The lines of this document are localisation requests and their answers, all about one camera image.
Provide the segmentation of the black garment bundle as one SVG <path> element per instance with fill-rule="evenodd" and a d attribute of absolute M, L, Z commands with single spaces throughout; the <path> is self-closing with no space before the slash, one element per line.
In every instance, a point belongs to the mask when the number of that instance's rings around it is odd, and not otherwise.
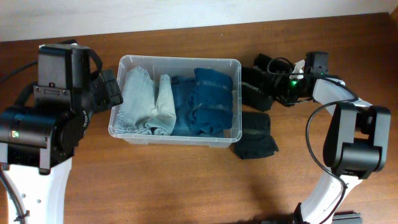
<path fill-rule="evenodd" d="M 271 135 L 271 119 L 266 113 L 244 111 L 242 137 L 234 145 L 234 153 L 240 159 L 260 159 L 279 151 Z"/>
<path fill-rule="evenodd" d="M 293 72 L 294 64 L 283 57 L 271 58 L 259 54 L 254 59 L 254 72 L 260 77 L 282 77 Z"/>

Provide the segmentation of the black garment bundle taped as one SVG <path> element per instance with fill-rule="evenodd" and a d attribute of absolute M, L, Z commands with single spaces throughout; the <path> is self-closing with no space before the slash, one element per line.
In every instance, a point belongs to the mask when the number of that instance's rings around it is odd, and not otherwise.
<path fill-rule="evenodd" d="M 255 68 L 242 67 L 241 81 L 242 104 L 258 111 L 269 111 L 274 99 L 268 92 L 267 76 Z"/>

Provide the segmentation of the light blue jeans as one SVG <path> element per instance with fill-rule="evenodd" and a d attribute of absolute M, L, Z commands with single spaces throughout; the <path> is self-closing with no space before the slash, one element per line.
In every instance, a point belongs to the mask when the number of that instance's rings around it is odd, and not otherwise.
<path fill-rule="evenodd" d="M 136 67 L 127 73 L 123 103 L 114 130 L 118 134 L 168 136 L 177 120 L 171 78 L 151 79 L 147 70 Z"/>

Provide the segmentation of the blue taped garment bundle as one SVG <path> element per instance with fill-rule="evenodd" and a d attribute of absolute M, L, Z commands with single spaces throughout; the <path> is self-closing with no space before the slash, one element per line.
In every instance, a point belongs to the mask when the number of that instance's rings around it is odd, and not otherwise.
<path fill-rule="evenodd" d="M 195 68 L 188 124 L 193 134 L 216 135 L 233 125 L 233 80 L 210 68 Z"/>

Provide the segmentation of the dark blue jeans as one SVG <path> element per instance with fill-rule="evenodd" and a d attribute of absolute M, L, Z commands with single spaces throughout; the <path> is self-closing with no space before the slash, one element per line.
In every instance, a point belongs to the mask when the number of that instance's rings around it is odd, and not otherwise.
<path fill-rule="evenodd" d="M 189 94 L 194 89 L 195 85 L 196 82 L 194 78 L 188 78 L 183 76 L 171 77 L 171 87 L 176 114 L 176 122 L 171 135 L 204 138 L 223 138 L 223 131 L 217 132 L 215 134 L 207 134 L 204 132 L 201 132 L 199 134 L 193 134 L 191 132 L 188 118 L 191 109 L 188 100 Z"/>

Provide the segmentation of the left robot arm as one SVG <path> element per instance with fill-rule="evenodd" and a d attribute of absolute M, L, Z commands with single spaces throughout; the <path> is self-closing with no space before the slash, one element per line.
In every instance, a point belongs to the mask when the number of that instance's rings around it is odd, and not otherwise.
<path fill-rule="evenodd" d="M 10 223 L 62 223 L 75 148 L 94 114 L 123 102 L 112 70 L 77 44 L 39 49 L 38 79 L 1 114 L 1 181 Z"/>

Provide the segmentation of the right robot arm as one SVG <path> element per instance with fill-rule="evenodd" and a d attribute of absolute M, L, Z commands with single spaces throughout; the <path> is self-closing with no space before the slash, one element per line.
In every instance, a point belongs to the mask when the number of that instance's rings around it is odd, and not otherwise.
<path fill-rule="evenodd" d="M 280 104 L 293 106 L 310 100 L 320 104 L 307 120 L 305 140 L 322 176 L 310 196 L 281 222 L 362 223 L 360 213 L 339 213 L 337 209 L 357 185 L 384 168 L 390 110 L 362 100 L 342 78 L 331 75 L 326 52 L 308 52 L 297 63 L 273 58 L 266 72 L 272 75 L 272 94 Z M 310 125 L 322 110 L 332 118 L 319 161 L 310 143 Z"/>

